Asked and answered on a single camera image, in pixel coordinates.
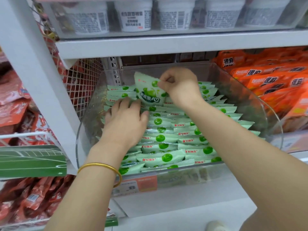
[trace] person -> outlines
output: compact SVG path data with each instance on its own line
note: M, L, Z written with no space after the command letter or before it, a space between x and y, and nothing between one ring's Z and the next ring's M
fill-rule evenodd
M189 69L171 68L160 80L158 86L198 126L257 206L241 230L308 230L308 166L207 104ZM119 169L128 149L140 141L148 112L140 114L140 100L129 103L129 98L118 100L106 113L102 137L85 164ZM45 230L103 230L115 177L105 167L83 168ZM211 226L215 231L228 230L219 222Z

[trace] bangle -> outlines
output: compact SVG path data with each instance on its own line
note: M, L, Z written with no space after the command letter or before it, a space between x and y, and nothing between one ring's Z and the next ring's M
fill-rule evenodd
M105 168L108 168L108 169L111 169L112 171L114 171L118 176L119 176L119 182L117 184L115 184L113 187L117 187L121 184L122 182L122 175L120 174L120 172L118 170L116 170L114 167L108 165L108 164L102 164L102 163L88 163L88 164L84 164L83 166L81 166L78 171L77 171L77 174L80 173L80 171L83 169L83 168L86 168L86 167L89 167L89 166L102 166L102 167L105 167Z

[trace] white shoe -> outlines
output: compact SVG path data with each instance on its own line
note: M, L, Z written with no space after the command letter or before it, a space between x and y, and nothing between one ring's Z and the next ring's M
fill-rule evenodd
M206 226L206 231L231 231L231 230L221 221L211 221Z

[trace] clear plastic bin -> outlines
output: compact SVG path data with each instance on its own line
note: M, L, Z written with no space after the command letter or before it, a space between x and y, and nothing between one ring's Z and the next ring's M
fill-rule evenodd
M61 40L295 28L308 0L42 1Z
M123 70L117 71L117 74L120 81L122 81L122 85L132 85L134 84L134 73L136 71L153 77L160 77L165 70L174 66L184 66L191 69L197 75L199 81L211 81L215 84L219 89L219 93L225 95L228 99L227 102L237 106L236 112L243 114L242 120L255 122L252 126L252 130L260 131L260 137L266 138L266 140L270 142L272 139L272 128L275 126L275 131L280 130L281 133L280 140L275 140L275 144L278 147L282 146L283 134L278 117L276 115L266 116L264 111L266 104L214 63L183 62L124 66ZM106 100L107 84L117 85L112 79L113 76L113 71L103 71L97 82L94 95L81 121L76 141L76 157L79 166L83 164L85 159L82 152L89 152L91 146L98 142L96 136L101 136L102 134L101 128L103 128L103 124L100 119L104 101ZM176 185L197 184L211 179L229 177L230 175L232 174L224 163L207 163L182 167L176 170L167 169L124 175L123 181L134 180L136 183L138 180L142 182L148 181L148 183L144 183L143 186L138 186L139 191L149 191ZM119 191L114 191L114 196L124 195L124 192L121 192L119 188L118 190Z

